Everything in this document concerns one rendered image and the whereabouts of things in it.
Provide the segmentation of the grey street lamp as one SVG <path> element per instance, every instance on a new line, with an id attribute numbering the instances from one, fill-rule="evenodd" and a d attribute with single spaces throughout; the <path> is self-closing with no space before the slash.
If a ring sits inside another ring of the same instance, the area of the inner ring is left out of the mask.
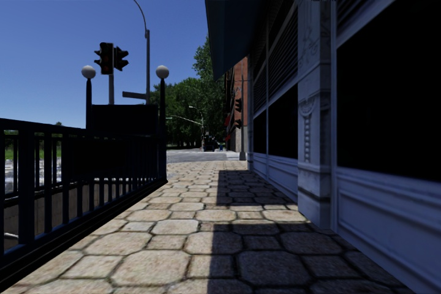
<path id="1" fill-rule="evenodd" d="M 205 120 L 202 111 L 188 105 L 167 115 L 169 142 L 177 147 L 202 148 L 205 136 Z"/>

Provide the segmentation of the traffic light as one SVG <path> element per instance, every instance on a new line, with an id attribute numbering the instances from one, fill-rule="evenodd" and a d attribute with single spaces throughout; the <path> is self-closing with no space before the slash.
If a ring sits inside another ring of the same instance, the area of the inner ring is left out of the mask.
<path id="1" fill-rule="evenodd" d="M 146 24 L 145 14 L 137 0 L 133 0 L 139 8 L 145 27 L 145 39 L 146 39 L 146 93 L 135 93 L 123 91 L 122 96 L 126 98 L 141 99 L 149 103 L 150 100 L 150 30 Z M 99 50 L 95 53 L 99 59 L 94 60 L 96 64 L 100 66 L 100 72 L 102 75 L 108 76 L 108 103 L 113 105 L 115 103 L 115 90 L 114 90 L 114 69 L 122 71 L 123 68 L 129 64 L 124 58 L 129 54 L 128 51 L 120 49 L 118 46 L 114 47 L 113 43 L 101 42 Z"/>
<path id="2" fill-rule="evenodd" d="M 235 110 L 240 112 L 240 119 L 237 119 L 236 127 L 239 128 L 241 133 L 241 150 L 239 152 L 239 160 L 246 160 L 246 153 L 244 151 L 244 75 L 241 74 L 241 86 L 236 89 L 235 96 Z"/>

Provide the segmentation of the trees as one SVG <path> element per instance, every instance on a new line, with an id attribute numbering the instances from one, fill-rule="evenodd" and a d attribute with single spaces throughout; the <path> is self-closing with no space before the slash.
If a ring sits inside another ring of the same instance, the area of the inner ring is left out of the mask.
<path id="1" fill-rule="evenodd" d="M 194 55 L 196 77 L 165 82 L 167 144 L 201 147 L 202 132 L 220 141 L 225 136 L 224 77 L 213 78 L 210 39 Z"/>

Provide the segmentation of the red brick building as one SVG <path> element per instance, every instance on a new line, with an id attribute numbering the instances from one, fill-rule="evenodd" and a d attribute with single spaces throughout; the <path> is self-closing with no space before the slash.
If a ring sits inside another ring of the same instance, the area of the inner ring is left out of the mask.
<path id="1" fill-rule="evenodd" d="M 236 120 L 240 119 L 240 112 L 235 110 L 235 92 L 241 86 L 241 74 L 244 75 L 244 151 L 247 152 L 247 115 L 248 115 L 248 57 L 243 58 L 235 64 L 224 75 L 225 99 L 224 99 L 224 113 L 225 113 L 225 143 L 227 149 L 231 151 L 240 152 L 241 150 L 241 133 L 236 127 Z"/>

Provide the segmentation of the pale stone building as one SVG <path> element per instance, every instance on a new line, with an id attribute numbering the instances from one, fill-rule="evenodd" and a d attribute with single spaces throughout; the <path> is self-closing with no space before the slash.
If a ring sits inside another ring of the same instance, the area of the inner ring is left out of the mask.
<path id="1" fill-rule="evenodd" d="M 205 0 L 248 57 L 252 171 L 412 290 L 441 292 L 441 0 Z"/>

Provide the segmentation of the dark stairway railing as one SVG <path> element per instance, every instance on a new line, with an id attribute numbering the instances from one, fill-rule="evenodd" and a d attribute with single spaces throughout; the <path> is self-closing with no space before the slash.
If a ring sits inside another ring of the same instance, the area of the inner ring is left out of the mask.
<path id="1" fill-rule="evenodd" d="M 167 182 L 165 79 L 149 105 L 94 105 L 84 129 L 0 118 L 0 292 Z"/>

